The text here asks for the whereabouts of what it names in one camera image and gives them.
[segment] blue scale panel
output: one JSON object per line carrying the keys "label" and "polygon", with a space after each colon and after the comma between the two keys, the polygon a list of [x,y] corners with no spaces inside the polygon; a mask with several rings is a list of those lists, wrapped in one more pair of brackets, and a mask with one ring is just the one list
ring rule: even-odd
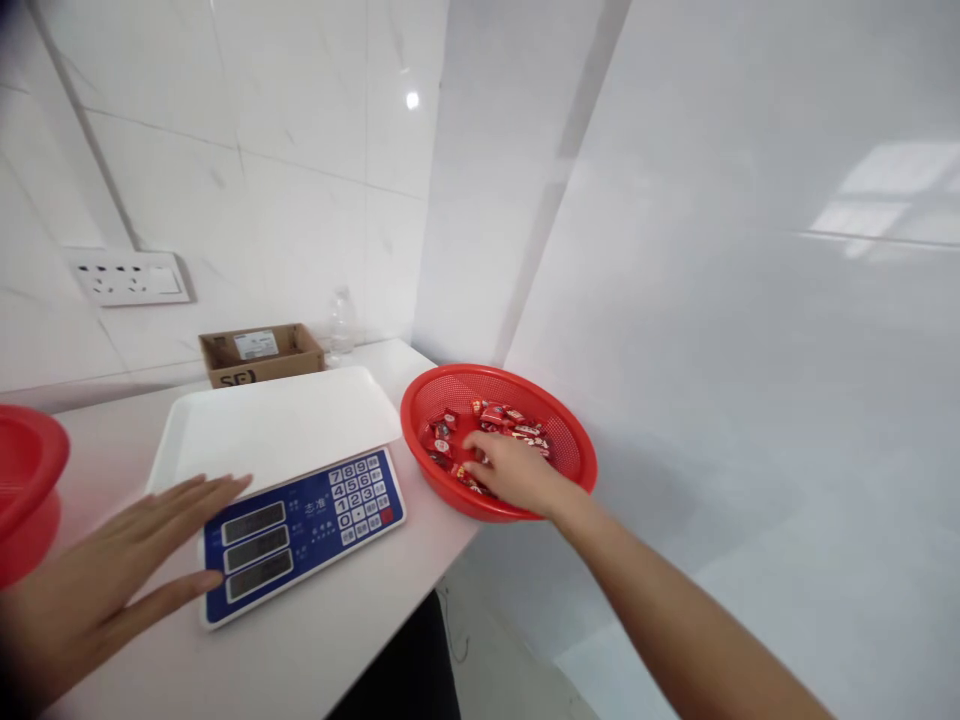
{"label": "blue scale panel", "polygon": [[204,567],[226,575],[206,594],[209,629],[276,595],[404,520],[386,448],[244,498],[207,523]]}

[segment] white countertop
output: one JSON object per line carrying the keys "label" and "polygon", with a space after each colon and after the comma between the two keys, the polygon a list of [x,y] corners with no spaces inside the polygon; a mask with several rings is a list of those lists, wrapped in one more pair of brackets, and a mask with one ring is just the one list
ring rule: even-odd
{"label": "white countertop", "polygon": [[[357,348],[349,364],[367,367],[397,408],[409,383],[433,367],[400,340]],[[143,494],[171,404],[206,389],[195,383],[57,415],[71,454],[58,484],[63,520],[53,552]],[[68,693],[58,714],[324,717],[480,529],[427,486],[402,439],[389,447],[407,504],[403,526],[213,633],[201,629],[191,603]],[[191,541],[144,592],[197,567]]]}

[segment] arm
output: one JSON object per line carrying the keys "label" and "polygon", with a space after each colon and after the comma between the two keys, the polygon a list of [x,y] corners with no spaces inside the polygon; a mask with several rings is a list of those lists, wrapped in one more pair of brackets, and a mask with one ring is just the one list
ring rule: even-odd
{"label": "arm", "polygon": [[467,470],[550,520],[590,568],[674,710],[691,718],[829,718],[790,671],[713,598],[522,442],[473,433],[492,468]]}

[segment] plastic water bottle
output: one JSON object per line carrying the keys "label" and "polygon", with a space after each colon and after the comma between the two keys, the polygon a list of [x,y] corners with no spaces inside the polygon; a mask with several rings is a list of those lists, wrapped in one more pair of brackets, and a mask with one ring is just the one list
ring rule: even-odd
{"label": "plastic water bottle", "polygon": [[353,352],[357,336],[357,313],[350,301],[350,288],[341,285],[334,290],[330,317],[330,367],[339,367],[344,355]]}

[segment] cardboard box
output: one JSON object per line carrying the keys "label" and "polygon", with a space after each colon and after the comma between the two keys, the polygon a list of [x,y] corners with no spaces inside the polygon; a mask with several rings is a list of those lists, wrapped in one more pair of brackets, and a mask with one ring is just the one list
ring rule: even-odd
{"label": "cardboard box", "polygon": [[207,375],[215,388],[324,369],[323,349],[301,323],[209,333],[199,339]]}

